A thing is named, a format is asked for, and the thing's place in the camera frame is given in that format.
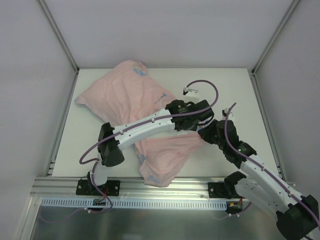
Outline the blue and pink printed pillowcase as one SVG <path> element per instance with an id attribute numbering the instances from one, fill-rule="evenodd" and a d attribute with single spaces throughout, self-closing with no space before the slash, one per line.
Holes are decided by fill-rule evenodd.
<path id="1" fill-rule="evenodd" d="M 175 99 L 149 76 L 144 64 L 126 60 L 93 82 L 75 102 L 104 122 L 119 126 L 146 118 Z"/>

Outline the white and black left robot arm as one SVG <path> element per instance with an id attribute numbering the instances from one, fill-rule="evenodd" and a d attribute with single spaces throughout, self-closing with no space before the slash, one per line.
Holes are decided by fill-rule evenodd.
<path id="1" fill-rule="evenodd" d="M 139 171 L 146 185 L 167 187 L 190 155 L 203 145 L 198 131 L 208 126 L 214 113 L 206 100 L 198 103 L 173 100 L 160 111 L 126 125 L 101 126 L 96 159 L 87 189 L 93 195 L 104 191 L 110 168 L 120 165 L 123 150 L 134 146 Z"/>

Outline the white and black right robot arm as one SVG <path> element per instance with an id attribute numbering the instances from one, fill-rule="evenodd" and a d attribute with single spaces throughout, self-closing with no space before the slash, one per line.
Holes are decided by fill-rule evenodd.
<path id="1" fill-rule="evenodd" d="M 275 220 L 287 240 L 307 238 L 320 226 L 318 201 L 312 195 L 303 196 L 268 169 L 257 152 L 239 139 L 231 120 L 212 120 L 199 126 L 202 140 L 216 145 L 238 169 L 222 183 L 209 183 L 209 196 L 248 199 Z"/>

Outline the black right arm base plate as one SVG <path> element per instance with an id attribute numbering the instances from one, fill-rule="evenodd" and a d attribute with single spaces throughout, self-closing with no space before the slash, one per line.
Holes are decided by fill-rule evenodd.
<path id="1" fill-rule="evenodd" d="M 223 182 L 208 182 L 208 197 L 210 199 L 231 199 L 230 193 L 227 191 Z"/>

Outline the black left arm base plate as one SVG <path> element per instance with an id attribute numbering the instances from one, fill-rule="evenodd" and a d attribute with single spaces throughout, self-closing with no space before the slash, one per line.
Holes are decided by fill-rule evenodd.
<path id="1" fill-rule="evenodd" d="M 121 182 L 119 180 L 107 180 L 105 184 L 97 187 L 108 197 L 117 197 L 120 194 Z M 100 192 L 88 179 L 80 179 L 77 182 L 75 194 L 77 196 L 101 196 Z"/>

